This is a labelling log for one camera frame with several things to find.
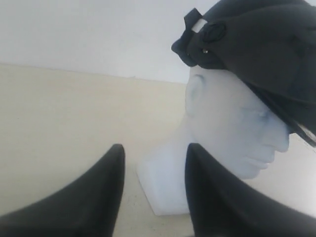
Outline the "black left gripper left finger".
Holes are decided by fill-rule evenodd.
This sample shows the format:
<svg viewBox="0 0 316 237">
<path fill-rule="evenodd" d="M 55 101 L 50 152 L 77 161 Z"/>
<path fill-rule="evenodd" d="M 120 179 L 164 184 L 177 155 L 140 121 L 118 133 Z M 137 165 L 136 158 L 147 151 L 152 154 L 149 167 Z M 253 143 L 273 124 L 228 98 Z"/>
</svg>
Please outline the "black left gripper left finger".
<svg viewBox="0 0 316 237">
<path fill-rule="evenodd" d="M 2 237 L 111 237 L 125 180 L 125 150 L 113 144 L 59 191 L 0 217 Z"/>
</svg>

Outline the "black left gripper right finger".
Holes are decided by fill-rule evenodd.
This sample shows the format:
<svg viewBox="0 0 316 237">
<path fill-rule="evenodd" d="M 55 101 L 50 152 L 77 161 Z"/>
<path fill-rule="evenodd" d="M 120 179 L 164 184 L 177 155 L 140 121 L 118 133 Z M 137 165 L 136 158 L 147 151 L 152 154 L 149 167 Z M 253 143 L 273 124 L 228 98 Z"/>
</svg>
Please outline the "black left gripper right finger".
<svg viewBox="0 0 316 237">
<path fill-rule="evenodd" d="M 198 143 L 187 149 L 185 189 L 196 237 L 314 237 L 316 219 L 255 190 Z"/>
</svg>

